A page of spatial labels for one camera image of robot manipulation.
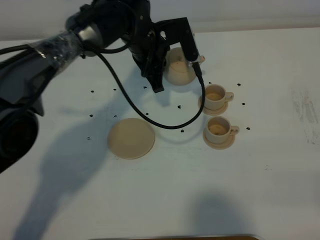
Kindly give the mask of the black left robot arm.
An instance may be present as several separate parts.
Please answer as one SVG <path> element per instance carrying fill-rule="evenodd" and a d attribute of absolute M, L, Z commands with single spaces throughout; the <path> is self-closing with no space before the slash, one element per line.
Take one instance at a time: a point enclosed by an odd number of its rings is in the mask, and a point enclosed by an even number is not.
<path fill-rule="evenodd" d="M 94 0 L 71 16 L 53 37 L 2 49 L 0 63 L 0 169 L 5 171 L 34 145 L 37 117 L 44 115 L 42 93 L 76 58 L 130 50 L 154 92 L 162 90 L 169 47 L 150 18 L 147 0 Z M 116 40 L 122 48 L 109 49 Z"/>

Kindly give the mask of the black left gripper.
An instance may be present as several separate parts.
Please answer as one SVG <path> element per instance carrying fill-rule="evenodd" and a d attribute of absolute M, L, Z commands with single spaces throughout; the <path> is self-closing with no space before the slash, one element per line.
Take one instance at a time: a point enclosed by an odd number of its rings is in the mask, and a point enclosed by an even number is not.
<path fill-rule="evenodd" d="M 141 75 L 148 80 L 154 93 L 164 91 L 163 72 L 169 48 L 161 45 L 163 41 L 151 18 L 141 15 L 129 50 Z"/>

